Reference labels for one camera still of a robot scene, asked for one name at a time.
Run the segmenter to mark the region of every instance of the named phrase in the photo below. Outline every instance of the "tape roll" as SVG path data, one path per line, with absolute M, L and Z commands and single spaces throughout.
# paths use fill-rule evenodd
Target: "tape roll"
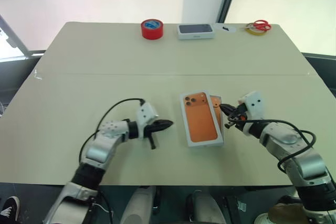
M 141 23 L 142 37 L 160 39 L 163 36 L 163 23 L 158 19 L 147 19 Z
M 254 27 L 253 23 L 249 23 L 245 27 L 245 31 L 253 35 L 264 35 L 266 31 L 259 30 Z

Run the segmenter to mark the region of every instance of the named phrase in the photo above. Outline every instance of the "table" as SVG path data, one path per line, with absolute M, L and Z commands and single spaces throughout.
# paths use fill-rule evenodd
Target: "table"
M 133 39 L 129 40 L 130 45 L 134 44 L 134 54 L 132 57 L 124 55 L 124 58 L 112 55 L 99 36 L 97 39 L 88 36 L 86 40 L 82 35 L 82 27 L 85 26 L 98 36 L 99 28 L 104 31 L 102 34 L 106 33 L 107 27 L 111 29 L 110 34 L 120 34 L 123 27 L 136 29 L 139 24 L 65 25 L 38 63 L 37 73 L 33 72 L 28 77 L 0 119 L 0 163 L 6 164 L 0 166 L 3 182 L 66 183 L 78 165 L 82 143 L 94 131 L 105 110 L 121 99 L 142 97 L 156 107 L 160 118 L 170 119 L 174 125 L 155 134 L 156 150 L 150 150 L 147 140 L 130 140 L 120 145 L 103 179 L 104 185 L 289 185 L 287 176 L 277 170 L 276 159 L 258 140 L 246 137 L 237 129 L 225 131 L 226 145 L 223 148 L 187 147 L 179 94 L 195 89 L 207 89 L 210 94 L 220 95 L 223 101 L 232 105 L 237 104 L 241 95 L 259 90 L 265 98 L 266 117 L 287 120 L 301 129 L 315 132 L 318 137 L 315 148 L 323 156 L 331 174 L 336 174 L 333 152 L 336 147 L 336 99 L 279 26 L 274 26 L 274 34 L 269 35 L 277 38 L 279 44 L 288 44 L 291 50 L 281 49 L 288 51 L 280 56 L 279 53 L 272 54 L 267 44 L 264 56 L 256 56 L 256 61 L 271 64 L 273 60 L 277 63 L 272 63 L 272 73 L 267 64 L 266 67 L 256 64 L 258 71 L 242 64 L 245 59 L 251 63 L 254 57 L 251 52 L 259 49 L 250 48 L 246 54 L 237 49 L 239 55 L 234 57 L 232 38 L 231 45 L 226 45 L 232 56 L 228 60 L 231 68 L 224 64 L 225 56 L 220 54 L 219 49 L 203 61 L 200 48 L 195 51 L 194 58 L 202 64 L 191 67 L 185 60 L 181 60 L 179 65 L 169 64 L 165 60 L 167 52 L 155 42 L 166 45 L 164 48 L 168 48 L 169 44 L 174 52 L 172 60 L 176 62 L 178 56 L 191 59 L 186 50 L 191 50 L 193 45 L 206 45 L 210 41 L 178 41 L 173 38 L 173 33 L 169 36 L 175 25 L 165 26 L 165 36 L 161 40 L 143 40 L 149 47 L 152 46 L 150 50 L 140 50 L 141 44 L 136 39 L 134 43 Z M 77 38 L 76 33 L 84 40 L 78 53 L 74 51 L 77 39 L 73 43 L 65 39 Z M 241 34 L 246 44 L 261 45 L 252 35 L 245 37 L 246 33 L 241 30 L 236 33 Z M 239 39 L 237 34 L 232 34 L 236 40 Z M 216 38 L 228 36 L 224 32 L 217 35 Z M 115 44 L 118 45 L 117 51 L 122 41 L 120 36 Z M 188 46 L 172 47 L 182 42 Z M 211 43 L 216 45 L 221 41 L 213 40 Z M 98 49 L 98 44 L 102 46 L 96 54 L 97 61 L 94 61 L 90 52 L 92 48 Z M 142 57 L 143 61 L 148 58 L 163 59 L 149 64 L 148 61 L 143 63 L 140 60 Z M 287 64 L 286 68 L 290 57 L 295 67 Z M 125 62 L 129 62 L 130 58 L 134 59 L 136 66 L 129 63 L 129 71 L 126 71 Z M 103 59 L 114 64 L 108 68 Z M 224 66 L 222 73 L 216 62 Z M 215 69 L 213 74 L 210 73 L 212 67 Z M 108 118 L 134 119 L 137 107 L 136 102 L 120 105 Z

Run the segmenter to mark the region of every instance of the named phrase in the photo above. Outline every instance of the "sneaker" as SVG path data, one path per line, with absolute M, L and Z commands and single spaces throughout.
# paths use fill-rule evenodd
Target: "sneaker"
M 267 213 L 264 213 L 264 214 L 259 215 L 255 219 L 254 224 L 274 224 L 274 222 L 272 222 L 268 219 L 268 214 Z
M 17 221 L 20 211 L 20 200 L 18 197 L 12 196 L 5 201 L 4 207 L 0 215 L 7 217 L 12 221 Z

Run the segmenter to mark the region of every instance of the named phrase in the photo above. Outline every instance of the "robotic arm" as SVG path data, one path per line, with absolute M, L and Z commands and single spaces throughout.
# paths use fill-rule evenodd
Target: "robotic arm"
M 311 148 L 314 134 L 313 142 L 307 146 L 302 135 L 307 131 L 284 127 L 278 123 L 284 122 L 281 120 L 264 120 L 263 100 L 258 92 L 249 93 L 238 102 L 238 107 L 220 105 L 229 120 L 225 126 L 229 129 L 235 125 L 245 135 L 258 138 L 280 160 L 278 167 L 296 187 L 310 223 L 336 224 L 336 184 L 322 157 Z
M 148 137 L 152 149 L 151 133 L 173 124 L 169 120 L 156 120 L 156 110 L 148 102 L 142 104 L 135 122 L 129 120 L 107 122 L 101 126 L 96 139 L 83 149 L 74 177 L 62 189 L 50 209 L 44 224 L 85 223 L 90 207 L 98 195 L 98 187 L 108 169 L 119 144 L 128 139 Z

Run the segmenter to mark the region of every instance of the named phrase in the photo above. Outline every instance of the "small black object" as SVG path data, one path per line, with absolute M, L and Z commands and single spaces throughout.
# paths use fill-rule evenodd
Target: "small black object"
M 170 121 L 170 120 L 160 119 L 160 120 L 156 120 L 151 125 L 147 125 L 145 127 L 144 137 L 147 137 L 149 139 L 152 150 L 156 148 L 156 146 L 154 144 L 153 137 L 152 137 L 152 133 L 157 132 L 157 131 L 165 130 L 166 128 L 169 128 L 172 124 L 173 124 L 173 122 Z
M 231 115 L 236 110 L 236 107 L 233 107 L 230 104 L 220 104 L 219 107 L 227 116 Z

